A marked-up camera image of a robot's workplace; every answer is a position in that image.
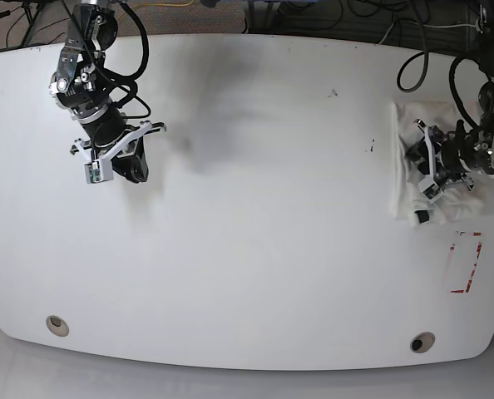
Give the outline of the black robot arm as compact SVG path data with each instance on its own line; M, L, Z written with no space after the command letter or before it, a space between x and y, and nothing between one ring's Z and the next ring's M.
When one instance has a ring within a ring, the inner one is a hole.
M120 175L139 184L148 179L144 134L152 124L151 111L138 115L140 126L131 125L132 116L123 106L138 101L138 79L149 61L149 40L143 23L127 2L121 9L139 30L142 58L135 72L122 75L105 65L106 50L114 43L118 23L111 1L82 1L67 11L68 26L57 69L49 91L57 104L69 110L87 138L74 141L70 152L84 159L86 181L98 184Z
M417 120L425 137L407 152L408 159L438 188L466 184L470 173L494 177L494 1L480 1L479 7L476 45L459 52L448 72L452 99L462 118L447 133ZM469 115L456 87L456 71L464 61L475 62L487 79L478 94L479 121Z

